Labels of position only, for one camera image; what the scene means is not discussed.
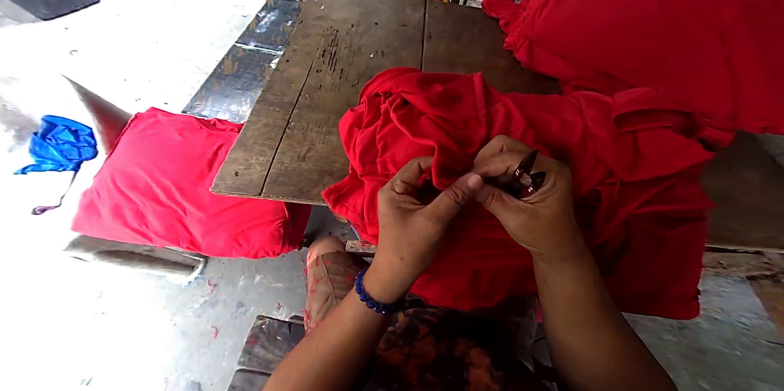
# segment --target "bracelet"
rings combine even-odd
[[[370,297],[367,291],[365,291],[365,272],[367,272],[367,268],[363,268],[362,271],[358,273],[357,278],[354,280],[354,291],[357,292],[357,296],[359,296],[360,301],[364,302],[365,305],[374,312],[384,315],[396,313],[403,309],[403,305],[405,304],[403,297],[397,299],[397,301],[391,304],[378,302],[377,300]]]

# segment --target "red cloth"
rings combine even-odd
[[[214,257],[299,248],[310,206],[209,191],[241,128],[155,108],[134,115],[82,195],[71,228]]]
[[[501,94],[478,74],[398,67],[368,82],[341,119],[350,173],[323,195],[377,244],[376,194],[407,161],[433,155],[443,189],[494,136],[512,136],[570,166],[579,223],[618,306],[688,319],[699,311],[710,205],[697,164],[711,154],[690,137],[695,123],[654,89]],[[535,292],[530,254],[484,207],[467,205],[444,242],[412,288],[429,303],[472,309]]]
[[[784,0],[485,0],[505,47],[565,89],[666,89],[700,136],[784,134]]]

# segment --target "hand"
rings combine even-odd
[[[474,159],[476,174],[487,180],[508,183],[517,165],[531,148],[520,141],[499,135],[487,143]],[[531,251],[534,258],[570,257],[585,249],[575,220],[572,202],[572,174],[567,165],[539,154],[533,172],[544,170],[544,186],[535,194],[516,199],[505,191],[485,184],[474,198],[501,221],[512,239]]]
[[[379,190],[379,245],[365,275],[365,290],[378,301],[405,295],[433,261],[451,219],[483,184],[468,173],[425,204],[417,188],[432,163],[433,157],[409,161]]]

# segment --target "scissors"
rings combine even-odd
[[[524,199],[542,188],[546,173],[543,170],[531,173],[537,155],[539,155],[539,151],[534,149],[520,161],[512,174],[512,182],[501,187],[506,193],[517,199]]]

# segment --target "concrete floor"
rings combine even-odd
[[[89,123],[60,73],[129,112],[150,106],[178,112],[262,4],[102,0],[49,22],[0,28],[0,104],[27,121],[19,131],[0,132],[7,261],[0,325],[11,358],[4,365],[5,388],[29,389],[34,383],[36,389],[223,391],[254,316],[285,319],[302,309],[304,250],[260,261],[213,258],[186,286],[64,257],[60,251],[73,236],[69,225],[78,195],[103,155],[84,165],[63,207],[40,217],[29,215],[30,208],[58,198],[70,176],[11,175],[29,163],[25,138],[41,115]],[[324,232],[328,213],[315,212],[310,230]],[[775,373],[782,359],[780,336],[770,333],[759,301],[739,282],[706,290],[709,303],[736,306],[724,313],[725,326],[631,317],[682,389],[738,389],[738,383],[753,385],[742,389],[784,389]],[[727,296],[730,291],[743,300]],[[732,331],[740,332],[730,336]],[[717,347],[708,340],[736,336],[753,343]],[[683,354],[683,345],[694,355]],[[747,362],[738,362],[742,358]],[[724,369],[733,361],[746,371]],[[740,382],[719,386],[728,374]]]

